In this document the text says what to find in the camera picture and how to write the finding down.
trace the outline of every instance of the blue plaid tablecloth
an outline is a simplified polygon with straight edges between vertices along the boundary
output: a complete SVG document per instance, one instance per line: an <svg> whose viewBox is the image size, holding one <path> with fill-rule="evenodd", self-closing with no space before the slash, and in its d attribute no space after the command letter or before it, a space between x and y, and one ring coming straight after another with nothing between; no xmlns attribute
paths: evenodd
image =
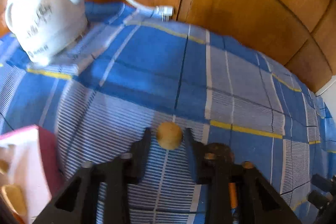
<svg viewBox="0 0 336 224"><path fill-rule="evenodd" d="M45 68L16 38L0 40L0 132L38 124L58 136L67 178L85 160L111 160L163 121L252 161L303 221L313 174L336 173L336 130L321 97L264 54L232 37L140 13L122 3L86 4L87 34ZM147 170L128 187L132 224L204 223L207 187L195 185L184 144L155 135ZM97 222L104 208L104 185Z"/></svg>

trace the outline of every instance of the small round ball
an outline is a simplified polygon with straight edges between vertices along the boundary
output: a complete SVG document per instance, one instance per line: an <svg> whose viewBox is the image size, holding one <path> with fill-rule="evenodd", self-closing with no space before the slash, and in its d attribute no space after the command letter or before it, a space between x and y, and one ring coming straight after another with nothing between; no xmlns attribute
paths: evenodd
<svg viewBox="0 0 336 224"><path fill-rule="evenodd" d="M159 145L168 150L173 150L179 147L182 141L182 130L173 122L163 122L157 129L157 142Z"/></svg>

